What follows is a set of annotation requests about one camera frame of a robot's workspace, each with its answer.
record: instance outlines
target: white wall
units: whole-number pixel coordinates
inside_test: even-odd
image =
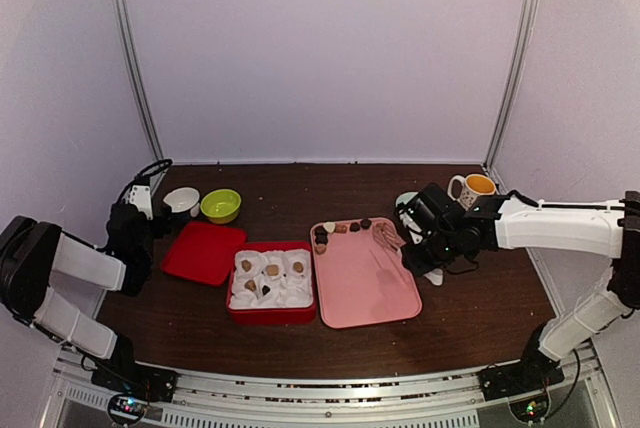
[[[604,200],[640,189],[640,0],[540,0],[497,169],[547,200]],[[544,252],[562,301],[606,260]],[[625,426],[637,427],[640,317],[596,337]]]
[[[151,155],[111,0],[0,0],[0,228],[24,214],[105,238],[109,206]],[[76,289],[84,309],[99,292]],[[34,426],[57,348],[0,309],[0,426]]]
[[[178,161],[481,161],[522,0],[128,0]]]

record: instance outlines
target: pink cutting board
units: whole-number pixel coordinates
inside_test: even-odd
[[[336,223],[349,226],[350,221]],[[393,223],[386,218],[377,222]],[[311,242],[315,247],[311,228]],[[327,251],[313,252],[323,321],[331,328],[350,328],[413,318],[422,300],[413,275],[399,255],[378,245],[371,229],[357,233],[332,233]]]

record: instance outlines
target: yellow-green bowl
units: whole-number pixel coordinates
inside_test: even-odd
[[[223,189],[209,193],[200,203],[200,211],[211,223],[231,223],[240,213],[242,198],[237,191]]]

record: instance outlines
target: table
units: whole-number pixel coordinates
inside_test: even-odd
[[[397,195],[474,165],[175,166],[155,201],[180,186],[201,195],[233,188],[243,202],[232,226],[249,241],[305,240],[323,220],[393,218]],[[480,269],[418,279],[423,309],[414,319],[333,330],[318,314],[308,325],[239,326],[220,288],[173,278],[158,268],[174,237],[156,243],[156,267],[136,298],[110,293],[98,320],[130,337],[139,361],[257,377],[339,379],[434,373],[520,357],[531,331],[553,317],[526,251],[483,253]]]

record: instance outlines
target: red plastic lid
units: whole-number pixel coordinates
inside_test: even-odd
[[[243,230],[192,221],[171,246],[161,269],[180,278],[220,286],[245,241]]]

